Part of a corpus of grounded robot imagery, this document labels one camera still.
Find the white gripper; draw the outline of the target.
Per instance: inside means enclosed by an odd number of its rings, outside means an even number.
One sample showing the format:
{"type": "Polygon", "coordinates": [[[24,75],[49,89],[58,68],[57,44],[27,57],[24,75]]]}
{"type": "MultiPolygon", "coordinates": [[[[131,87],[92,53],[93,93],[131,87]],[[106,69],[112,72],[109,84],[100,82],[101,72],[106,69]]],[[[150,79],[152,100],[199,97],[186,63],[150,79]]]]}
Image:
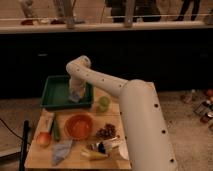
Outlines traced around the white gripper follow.
{"type": "Polygon", "coordinates": [[[69,79],[69,92],[71,95],[82,98],[85,94],[86,82],[76,77],[69,79]]]}

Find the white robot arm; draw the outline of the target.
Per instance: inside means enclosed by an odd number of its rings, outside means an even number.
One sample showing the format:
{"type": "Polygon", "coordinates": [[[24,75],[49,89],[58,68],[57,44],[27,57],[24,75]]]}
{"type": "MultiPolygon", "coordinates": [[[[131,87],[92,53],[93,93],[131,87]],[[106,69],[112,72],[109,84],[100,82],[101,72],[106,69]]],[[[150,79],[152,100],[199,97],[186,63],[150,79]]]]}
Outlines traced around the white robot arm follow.
{"type": "Polygon", "coordinates": [[[178,171],[167,125],[154,85],[125,80],[90,68],[87,56],[66,65],[73,90],[90,83],[118,98],[132,171],[178,171]]]}

